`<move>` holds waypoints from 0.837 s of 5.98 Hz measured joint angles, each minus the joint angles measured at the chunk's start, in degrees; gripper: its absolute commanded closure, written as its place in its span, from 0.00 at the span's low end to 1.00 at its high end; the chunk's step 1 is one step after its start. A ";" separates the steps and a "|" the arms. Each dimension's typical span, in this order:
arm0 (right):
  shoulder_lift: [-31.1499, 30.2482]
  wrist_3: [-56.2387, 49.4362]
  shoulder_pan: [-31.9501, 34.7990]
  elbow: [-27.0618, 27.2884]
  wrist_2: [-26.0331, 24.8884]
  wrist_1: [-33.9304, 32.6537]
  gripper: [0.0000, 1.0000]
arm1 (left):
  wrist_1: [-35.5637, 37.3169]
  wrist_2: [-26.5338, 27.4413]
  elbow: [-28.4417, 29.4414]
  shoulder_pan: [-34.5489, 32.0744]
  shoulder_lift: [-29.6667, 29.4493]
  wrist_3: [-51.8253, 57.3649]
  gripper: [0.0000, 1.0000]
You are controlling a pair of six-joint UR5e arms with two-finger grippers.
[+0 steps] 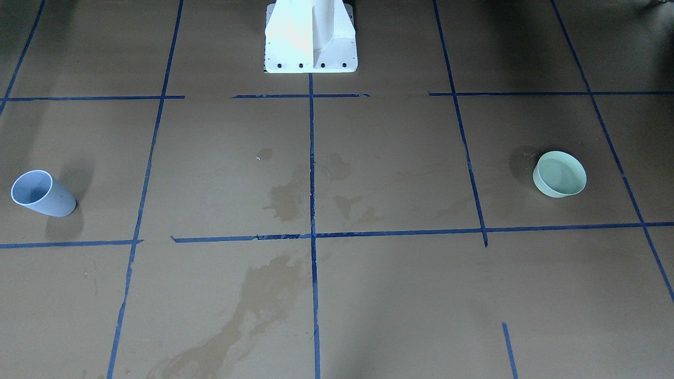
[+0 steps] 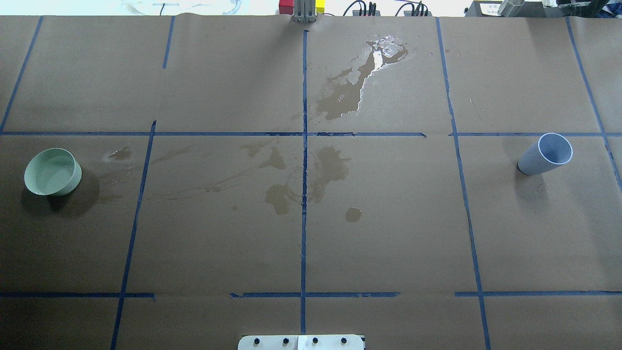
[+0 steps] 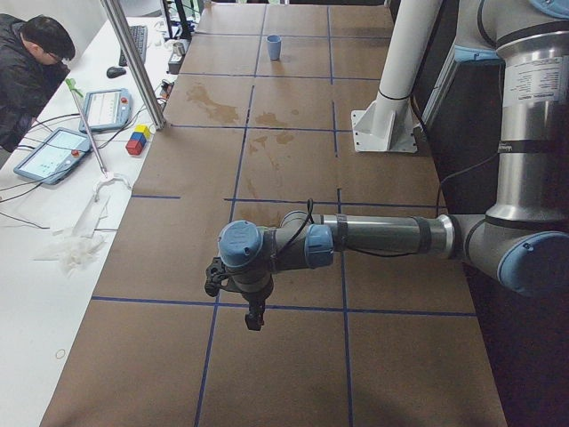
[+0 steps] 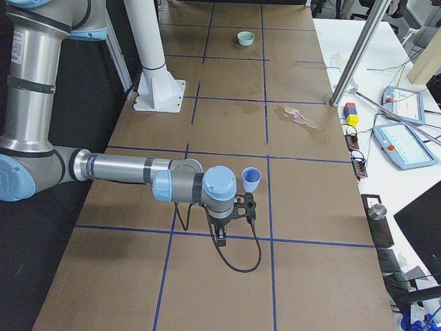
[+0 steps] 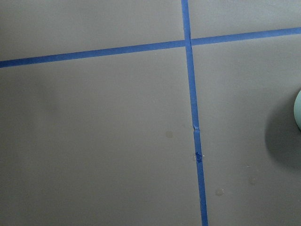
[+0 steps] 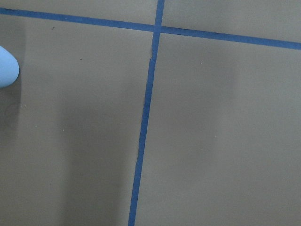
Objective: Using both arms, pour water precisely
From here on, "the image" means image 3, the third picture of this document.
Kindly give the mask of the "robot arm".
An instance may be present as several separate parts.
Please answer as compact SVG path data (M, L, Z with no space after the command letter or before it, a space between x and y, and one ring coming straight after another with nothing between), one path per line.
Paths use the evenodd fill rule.
M241 294L251 330L263 326L273 275L330 265L352 250L384 257L462 260L525 296L568 287L568 211L560 199L568 156L568 4L463 1L455 58L505 64L495 204L483 214L411 217L288 213L277 228L226 225L205 291Z

